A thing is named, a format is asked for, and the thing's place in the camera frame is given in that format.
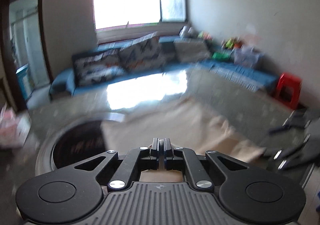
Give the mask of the flat butterfly print pillow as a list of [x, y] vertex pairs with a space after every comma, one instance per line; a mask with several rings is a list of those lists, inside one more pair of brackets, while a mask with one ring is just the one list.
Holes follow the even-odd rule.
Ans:
[[76, 83], [85, 87], [113, 80], [125, 75], [119, 48], [79, 54], [73, 57]]

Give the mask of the clear plastic storage box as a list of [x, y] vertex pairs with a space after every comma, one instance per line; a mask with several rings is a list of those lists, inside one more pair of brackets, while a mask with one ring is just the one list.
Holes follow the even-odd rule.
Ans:
[[233, 62], [243, 67], [258, 69], [263, 62], [264, 53], [256, 51], [254, 47], [244, 46], [233, 49]]

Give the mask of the green plastic bowl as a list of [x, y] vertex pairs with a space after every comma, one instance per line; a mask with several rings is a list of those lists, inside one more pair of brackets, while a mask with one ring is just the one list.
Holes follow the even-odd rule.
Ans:
[[228, 62], [230, 61], [231, 56], [230, 53], [217, 51], [213, 53], [212, 59], [216, 61]]

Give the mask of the black white plush toy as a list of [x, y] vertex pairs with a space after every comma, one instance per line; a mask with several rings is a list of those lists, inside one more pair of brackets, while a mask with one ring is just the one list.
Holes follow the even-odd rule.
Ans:
[[198, 33], [193, 27], [189, 27], [188, 25], [185, 25], [180, 33], [180, 38], [197, 38]]

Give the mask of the colourful plush toys pile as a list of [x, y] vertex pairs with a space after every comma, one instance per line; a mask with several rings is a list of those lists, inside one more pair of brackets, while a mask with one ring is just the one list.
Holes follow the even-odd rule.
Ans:
[[244, 45], [244, 43], [242, 42], [242, 40], [240, 38], [233, 37], [233, 38], [228, 39], [224, 43], [224, 48], [225, 49], [240, 49], [243, 45]]

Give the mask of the blue corner sofa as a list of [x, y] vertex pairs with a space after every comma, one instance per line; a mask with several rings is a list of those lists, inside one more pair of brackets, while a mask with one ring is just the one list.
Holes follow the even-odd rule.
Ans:
[[161, 68], [150, 69], [138, 73], [127, 73], [123, 76], [117, 76], [114, 79], [103, 81], [88, 86], [79, 86], [79, 81], [76, 78], [75, 66], [63, 70], [52, 82], [49, 89], [50, 97], [58, 95], [79, 95], [87, 93], [89, 91], [107, 87], [107, 85], [135, 79], [137, 77], [166, 73], [173, 70], [183, 70], [192, 66], [199, 66], [200, 68], [206, 68], [212, 70], [219, 76], [233, 82], [238, 85], [252, 91], [264, 90], [267, 93], [273, 92], [276, 88], [279, 77], [268, 72], [260, 71], [257, 69], [247, 68], [238, 64], [234, 64], [231, 61], [223, 62], [213, 59], [206, 59], [199, 62], [182, 63], [174, 57], [165, 66]]

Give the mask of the plain grey cushion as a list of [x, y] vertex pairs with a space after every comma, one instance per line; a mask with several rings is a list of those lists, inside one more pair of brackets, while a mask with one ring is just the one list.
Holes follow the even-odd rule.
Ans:
[[204, 41], [185, 39], [175, 40], [177, 59], [180, 62], [198, 62], [212, 57], [207, 44]]

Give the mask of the upright butterfly print pillow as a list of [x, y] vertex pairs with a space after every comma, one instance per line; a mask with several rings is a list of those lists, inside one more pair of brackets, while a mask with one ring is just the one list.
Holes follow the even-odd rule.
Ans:
[[167, 60], [156, 33], [148, 34], [121, 48], [119, 58], [124, 68], [131, 73], [163, 67]]

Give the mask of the dark wooden door frame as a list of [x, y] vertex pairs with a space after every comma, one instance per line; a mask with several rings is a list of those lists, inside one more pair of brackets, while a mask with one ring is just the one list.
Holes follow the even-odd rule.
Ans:
[[[24, 111], [33, 93], [53, 81], [44, 37], [43, 0], [1, 0], [1, 58], [15, 107]], [[25, 64], [34, 83], [28, 101], [16, 77], [16, 70]]]

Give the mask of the pink tissue pack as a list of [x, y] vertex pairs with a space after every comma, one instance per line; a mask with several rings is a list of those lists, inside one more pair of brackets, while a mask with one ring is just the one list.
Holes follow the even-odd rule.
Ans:
[[26, 138], [31, 128], [28, 113], [16, 115], [10, 109], [1, 113], [1, 149], [15, 149], [24, 146]]

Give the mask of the red plastic stool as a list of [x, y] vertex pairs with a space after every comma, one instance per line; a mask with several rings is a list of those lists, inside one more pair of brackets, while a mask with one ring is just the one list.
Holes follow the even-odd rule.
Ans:
[[302, 79], [291, 73], [282, 73], [277, 83], [274, 98], [292, 110], [299, 104]]

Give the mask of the light blue small cabinet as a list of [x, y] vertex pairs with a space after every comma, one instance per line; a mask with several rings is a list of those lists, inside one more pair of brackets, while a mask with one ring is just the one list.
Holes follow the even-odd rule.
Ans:
[[16, 70], [18, 84], [25, 101], [28, 101], [33, 89], [34, 83], [30, 74], [29, 65], [25, 64]]

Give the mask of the round black induction cooktop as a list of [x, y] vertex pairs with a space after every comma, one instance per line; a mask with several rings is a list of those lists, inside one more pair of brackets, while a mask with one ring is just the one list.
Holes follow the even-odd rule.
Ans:
[[106, 151], [100, 120], [84, 122], [65, 131], [52, 150], [55, 169], [63, 168]]

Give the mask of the cream knit garment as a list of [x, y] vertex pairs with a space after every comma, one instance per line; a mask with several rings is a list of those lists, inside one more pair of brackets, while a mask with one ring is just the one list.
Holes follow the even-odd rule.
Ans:
[[246, 163], [265, 151], [238, 133], [224, 116], [193, 98], [138, 107], [121, 123], [102, 122], [101, 130], [106, 147], [119, 155], [150, 146], [154, 138], [168, 138], [172, 147], [190, 148], [198, 155], [215, 150]]

